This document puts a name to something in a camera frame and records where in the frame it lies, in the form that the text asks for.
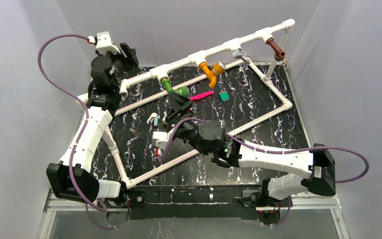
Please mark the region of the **green plastic faucet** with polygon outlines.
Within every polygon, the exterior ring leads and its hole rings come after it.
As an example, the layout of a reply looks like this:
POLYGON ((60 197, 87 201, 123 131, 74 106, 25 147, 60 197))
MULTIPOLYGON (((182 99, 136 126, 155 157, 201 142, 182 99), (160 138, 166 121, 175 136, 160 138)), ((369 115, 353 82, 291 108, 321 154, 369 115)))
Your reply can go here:
POLYGON ((177 86, 177 87, 173 87, 171 85, 171 82, 170 82, 170 78, 169 77, 163 77, 161 80, 160 80, 160 84, 163 86, 163 88, 167 91, 167 93, 169 92, 175 92, 176 94, 180 95, 180 96, 183 96, 183 97, 188 97, 189 95, 189 90, 186 86, 177 86))

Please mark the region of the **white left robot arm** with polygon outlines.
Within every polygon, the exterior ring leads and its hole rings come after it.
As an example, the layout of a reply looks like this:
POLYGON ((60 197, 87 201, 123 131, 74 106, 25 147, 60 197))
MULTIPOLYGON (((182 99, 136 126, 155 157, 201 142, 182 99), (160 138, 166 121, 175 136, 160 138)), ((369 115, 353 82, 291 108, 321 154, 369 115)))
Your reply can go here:
POLYGON ((117 111, 121 98, 120 82, 126 72, 138 67, 136 49, 121 43, 118 50, 97 50, 97 57, 91 62, 92 80, 88 92, 79 96, 89 114, 84 117, 71 145, 58 163, 50 163, 46 169, 51 188, 57 198, 84 202, 76 191, 69 174, 83 195, 94 202, 109 198, 116 207, 128 203, 129 195, 122 190, 118 181, 96 179, 91 175, 92 161, 100 140, 103 138, 110 149, 119 152, 114 140, 106 133, 106 128, 117 111))

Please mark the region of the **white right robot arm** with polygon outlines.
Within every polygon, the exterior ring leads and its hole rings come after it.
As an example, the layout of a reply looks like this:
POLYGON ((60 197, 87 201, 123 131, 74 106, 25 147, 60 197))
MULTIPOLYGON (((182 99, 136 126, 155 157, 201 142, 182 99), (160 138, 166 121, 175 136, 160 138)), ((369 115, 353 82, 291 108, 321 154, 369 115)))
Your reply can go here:
POLYGON ((251 144, 227 134, 218 121, 192 118, 189 98, 169 91, 168 99, 167 122, 172 130, 164 152, 179 138, 198 153, 211 155, 211 161, 224 168, 257 167, 287 172, 280 178, 263 181, 260 199, 266 206, 302 192, 336 194, 335 160, 325 146, 283 150, 251 144))

